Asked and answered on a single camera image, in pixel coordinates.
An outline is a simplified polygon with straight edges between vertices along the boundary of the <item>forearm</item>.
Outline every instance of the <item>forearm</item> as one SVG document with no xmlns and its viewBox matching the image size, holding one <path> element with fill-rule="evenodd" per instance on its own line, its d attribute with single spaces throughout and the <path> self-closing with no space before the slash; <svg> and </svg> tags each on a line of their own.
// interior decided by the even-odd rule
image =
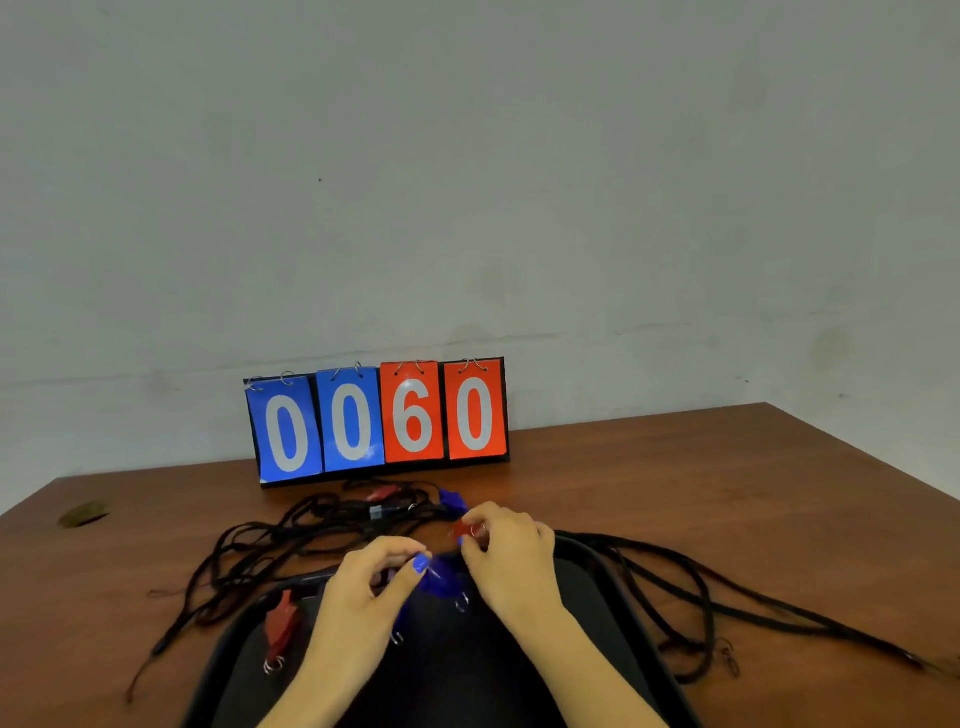
<svg viewBox="0 0 960 728">
<path fill-rule="evenodd" d="M 567 610 L 514 636 L 546 683 L 570 728 L 664 728 Z"/>
</svg>

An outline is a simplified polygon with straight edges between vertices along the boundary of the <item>white wall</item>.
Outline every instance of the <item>white wall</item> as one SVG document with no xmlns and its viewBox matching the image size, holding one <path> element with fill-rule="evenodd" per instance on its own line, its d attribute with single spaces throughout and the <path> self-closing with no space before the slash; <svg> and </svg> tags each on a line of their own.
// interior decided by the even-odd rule
<svg viewBox="0 0 960 728">
<path fill-rule="evenodd" d="M 484 354 L 516 427 L 769 400 L 960 496 L 958 89 L 955 0 L 9 3 L 0 511 Z"/>
</svg>

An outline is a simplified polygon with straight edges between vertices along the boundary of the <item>left hand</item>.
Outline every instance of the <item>left hand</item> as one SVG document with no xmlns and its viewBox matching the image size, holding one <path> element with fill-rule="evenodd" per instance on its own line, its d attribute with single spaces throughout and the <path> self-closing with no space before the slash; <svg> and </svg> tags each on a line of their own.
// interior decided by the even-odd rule
<svg viewBox="0 0 960 728">
<path fill-rule="evenodd" d="M 327 582 L 313 637 L 294 682 L 325 693 L 324 712 L 338 713 L 334 722 L 383 660 L 400 609 L 429 563 L 430 553 L 420 542 L 380 536 L 366 548 L 348 553 Z M 393 581 L 374 596 L 374 576 L 399 567 Z"/>
</svg>

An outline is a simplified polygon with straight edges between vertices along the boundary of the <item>black cord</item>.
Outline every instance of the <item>black cord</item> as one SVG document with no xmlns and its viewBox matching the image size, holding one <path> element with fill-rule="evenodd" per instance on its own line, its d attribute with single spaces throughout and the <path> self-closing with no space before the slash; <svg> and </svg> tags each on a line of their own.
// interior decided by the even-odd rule
<svg viewBox="0 0 960 728">
<path fill-rule="evenodd" d="M 127 689 L 127 702 L 133 699 L 136 681 L 146 667 L 163 654 L 191 623 L 207 626 L 233 616 L 265 584 L 285 580 L 279 572 L 295 558 L 336 556 L 363 546 L 377 536 L 409 536 L 424 523 L 453 522 L 461 513 L 430 500 L 417 486 L 440 488 L 425 480 L 348 481 L 345 490 L 365 485 L 394 485 L 398 490 L 378 501 L 341 500 L 335 493 L 317 493 L 294 504 L 277 523 L 251 521 L 227 529 L 213 550 L 193 572 L 183 591 L 183 605 L 173 624 L 154 645 L 150 656 Z M 379 506 L 380 518 L 372 520 L 372 507 Z M 321 538 L 340 537 L 336 546 L 311 548 Z M 229 557 L 241 558 L 231 566 Z M 213 595 L 195 603 L 201 586 L 209 586 Z M 164 595 L 151 590 L 148 596 Z"/>
<path fill-rule="evenodd" d="M 204 558 L 190 577 L 183 591 L 183 606 L 180 613 L 159 642 L 154 645 L 143 667 L 136 673 L 127 690 L 127 701 L 132 701 L 133 689 L 144 669 L 163 654 L 188 625 L 191 623 L 216 624 L 228 619 L 262 586 L 284 581 L 287 577 L 280 576 L 279 572 L 291 560 L 345 554 L 369 543 L 377 536 L 410 536 L 425 523 L 453 522 L 460 518 L 460 512 L 430 500 L 430 495 L 421 486 L 435 489 L 438 496 L 442 495 L 442 491 L 436 484 L 425 480 L 379 478 L 351 480 L 344 484 L 344 490 L 383 486 L 396 486 L 397 490 L 377 503 L 364 500 L 341 500 L 335 493 L 318 493 L 296 503 L 277 523 L 254 521 L 241 523 L 226 530 L 217 539 L 216 546 L 210 554 Z M 380 518 L 371 520 L 372 507 L 376 506 L 379 506 L 377 514 Z M 660 645 L 660 651 L 677 649 L 687 654 L 702 655 L 700 664 L 695 669 L 675 675 L 681 684 L 694 683 L 710 671 L 714 652 L 717 651 L 718 646 L 717 615 L 738 619 L 776 632 L 860 644 L 897 658 L 911 667 L 920 669 L 930 667 L 943 671 L 893 643 L 868 635 L 834 619 L 748 589 L 670 548 L 598 533 L 557 531 L 557 534 L 592 548 L 620 567 L 631 595 L 653 623 L 666 635 L 666 641 Z M 313 542 L 328 537 L 340 537 L 340 541 L 335 546 L 310 547 Z M 697 592 L 689 592 L 645 569 L 625 556 L 621 549 L 653 554 L 676 564 L 693 580 Z M 237 554 L 240 554 L 241 558 L 227 567 L 224 560 Z M 637 576 L 678 599 L 700 607 L 703 611 L 704 637 L 702 639 L 689 637 L 671 625 L 640 589 L 636 582 Z M 716 602 L 710 595 L 708 578 L 749 597 L 757 604 L 802 618 L 810 624 L 772 619 Z M 207 585 L 213 590 L 213 595 L 195 604 L 195 592 L 201 586 Z M 164 594 L 175 593 L 158 590 L 151 590 L 148 593 L 149 596 Z M 721 649 L 728 666 L 732 661 L 731 652 L 732 645 Z"/>
<path fill-rule="evenodd" d="M 700 562 L 689 558 L 688 556 L 684 556 L 679 551 L 674 551 L 670 548 L 664 548 L 663 546 L 646 544 L 642 541 L 632 541 L 630 539 L 619 538 L 617 536 L 607 536 L 599 533 L 568 533 L 565 531 L 557 531 L 557 534 L 559 536 L 572 539 L 573 541 L 577 541 L 584 546 L 589 546 L 593 550 L 621 566 L 623 569 L 623 577 L 627 583 L 627 588 L 630 590 L 630 593 L 639 602 L 640 606 L 643 608 L 643 611 L 647 613 L 654 624 L 659 627 L 667 637 L 666 641 L 660 645 L 660 651 L 666 652 L 671 649 L 680 649 L 681 651 L 691 654 L 703 654 L 701 663 L 695 670 L 689 673 L 675 675 L 677 682 L 681 684 L 696 682 L 709 671 L 713 661 L 713 653 L 717 649 L 715 622 L 716 615 L 718 614 L 725 617 L 738 619 L 758 627 L 773 630 L 775 632 L 806 635 L 809 637 L 825 637 L 832 640 L 841 640 L 859 644 L 878 652 L 882 652 L 886 655 L 890 655 L 891 657 L 907 663 L 911 667 L 918 669 L 929 667 L 943 672 L 941 668 L 931 664 L 918 655 L 915 655 L 914 653 L 897 646 L 896 644 L 887 642 L 886 640 L 882 640 L 872 635 L 868 635 L 865 632 L 861 632 L 858 629 L 849 627 L 846 624 L 836 621 L 835 619 L 830 619 L 828 617 L 824 617 L 823 615 L 819 615 L 816 612 L 811 612 L 808 609 L 797 607 L 793 604 L 788 604 L 785 601 L 774 599 L 773 597 L 763 595 L 760 592 L 755 592 L 752 589 L 748 589 L 747 587 L 737 584 L 732 579 L 727 578 L 723 574 L 718 573 L 710 567 L 707 567 Z M 690 577 L 696 583 L 699 593 L 694 594 L 693 592 L 689 592 L 682 587 L 678 587 L 676 584 L 670 583 L 652 571 L 645 569 L 636 561 L 624 556 L 619 550 L 621 548 L 628 548 L 640 553 L 654 554 L 659 556 L 659 558 L 676 564 L 690 575 Z M 635 576 L 639 576 L 645 581 L 648 581 L 654 586 L 663 589 L 665 592 L 668 592 L 678 599 L 682 599 L 689 604 L 700 607 L 704 613 L 705 637 L 702 640 L 688 637 L 670 625 L 640 589 L 639 585 L 636 583 Z M 808 622 L 812 622 L 812 624 L 798 624 L 792 621 L 772 619 L 713 601 L 713 599 L 710 597 L 709 588 L 704 577 L 713 579 L 714 581 L 717 581 L 720 584 L 723 584 L 724 586 L 749 597 L 757 604 L 792 614 L 796 617 L 805 619 Z"/>
</svg>

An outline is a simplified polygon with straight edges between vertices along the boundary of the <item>fingernail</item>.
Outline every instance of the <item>fingernail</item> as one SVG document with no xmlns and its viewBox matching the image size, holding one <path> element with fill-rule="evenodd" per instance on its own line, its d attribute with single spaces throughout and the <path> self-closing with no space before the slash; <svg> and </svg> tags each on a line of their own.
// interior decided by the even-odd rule
<svg viewBox="0 0 960 728">
<path fill-rule="evenodd" d="M 425 553 L 417 554 L 417 557 L 414 559 L 414 571 L 416 573 L 423 573 L 428 566 L 430 566 L 430 557 Z"/>
</svg>

